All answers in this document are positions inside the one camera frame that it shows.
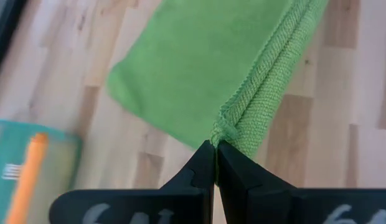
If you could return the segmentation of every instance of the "microfiber cloth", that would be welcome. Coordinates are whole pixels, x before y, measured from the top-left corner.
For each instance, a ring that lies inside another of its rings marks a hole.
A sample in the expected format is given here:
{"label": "microfiber cloth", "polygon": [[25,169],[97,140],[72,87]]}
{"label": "microfiber cloth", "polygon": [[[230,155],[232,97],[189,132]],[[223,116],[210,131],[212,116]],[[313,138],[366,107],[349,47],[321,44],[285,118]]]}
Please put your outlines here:
{"label": "microfiber cloth", "polygon": [[252,157],[327,0],[164,0],[107,80],[127,110],[197,148]]}

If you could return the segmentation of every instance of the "wooden floor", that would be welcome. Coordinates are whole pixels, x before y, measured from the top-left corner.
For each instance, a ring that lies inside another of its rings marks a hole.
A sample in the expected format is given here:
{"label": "wooden floor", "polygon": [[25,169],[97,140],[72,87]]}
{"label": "wooden floor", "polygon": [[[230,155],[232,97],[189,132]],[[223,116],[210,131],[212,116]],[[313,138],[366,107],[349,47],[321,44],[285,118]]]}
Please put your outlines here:
{"label": "wooden floor", "polygon": [[[85,141],[77,188],[155,188],[192,151],[106,94],[160,0],[30,0],[0,118]],[[386,0],[330,0],[256,161],[299,187],[386,187]],[[219,195],[214,223],[224,223]]]}

